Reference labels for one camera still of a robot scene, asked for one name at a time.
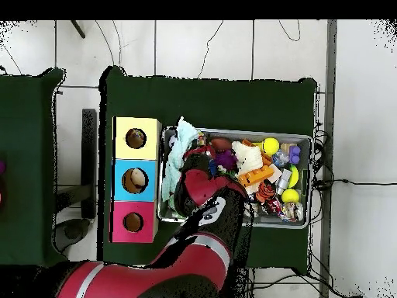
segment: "colorful box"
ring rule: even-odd
[[[158,219],[156,200],[153,202],[115,201],[112,216],[112,242],[151,243],[157,233]],[[140,215],[143,225],[137,232],[130,232],[124,226],[124,218],[130,214]]]
[[[114,189],[110,213],[110,242],[150,243],[157,233],[157,183],[161,124],[156,119],[113,117]],[[136,182],[143,177],[142,189]]]
[[[156,199],[157,193],[157,161],[120,160],[115,164],[115,201],[146,201]],[[147,186],[141,193],[130,193],[123,187],[123,175],[128,169],[139,168],[146,176]]]
[[[150,118],[113,118],[113,136],[116,127],[116,159],[157,160],[160,143],[161,124]],[[131,129],[141,130],[144,144],[139,148],[131,148],[126,142],[126,135]]]

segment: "purple toy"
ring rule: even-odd
[[[221,165],[227,171],[233,170],[236,167],[237,157],[231,150],[226,150],[216,154],[215,163],[217,166]]]
[[[5,162],[0,160],[0,175],[5,172]]]
[[[289,162],[293,165],[297,165],[299,163],[299,154],[301,153],[301,148],[299,146],[290,146],[289,147]]]

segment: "yellow box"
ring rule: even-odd
[[[116,158],[126,160],[157,160],[160,144],[161,123],[151,118],[113,117],[113,133],[116,125]],[[139,148],[127,144],[126,135],[131,132],[143,133],[144,142]]]

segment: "gray plastic bin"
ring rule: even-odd
[[[301,147],[300,161],[296,165],[299,171],[299,180],[294,189],[301,191],[300,202],[304,207],[304,219],[298,222],[290,223],[283,222],[277,215],[267,215],[266,213],[259,212],[258,217],[254,218],[255,227],[275,227],[286,229],[302,229],[306,227],[310,219],[310,201],[312,195],[312,160],[314,158],[313,139],[310,136],[304,135],[291,135],[283,133],[256,133],[251,131],[239,130],[214,130],[206,128],[198,128],[207,138],[211,137],[227,137],[231,140],[242,141],[247,139],[252,143],[263,141],[266,137],[276,138],[281,143],[295,143]],[[161,134],[160,149],[160,170],[159,170],[159,187],[157,195],[157,215],[158,217],[167,222],[184,222],[185,219],[173,218],[172,211],[168,208],[168,201],[161,201],[161,186],[163,182],[165,164],[170,152],[168,142],[172,135],[176,134],[175,127],[165,127]],[[251,218],[244,215],[243,224],[247,225],[251,222]]]

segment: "green ball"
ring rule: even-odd
[[[272,156],[274,153],[278,151],[280,148],[280,144],[278,140],[273,137],[266,138],[263,143],[264,153]]]

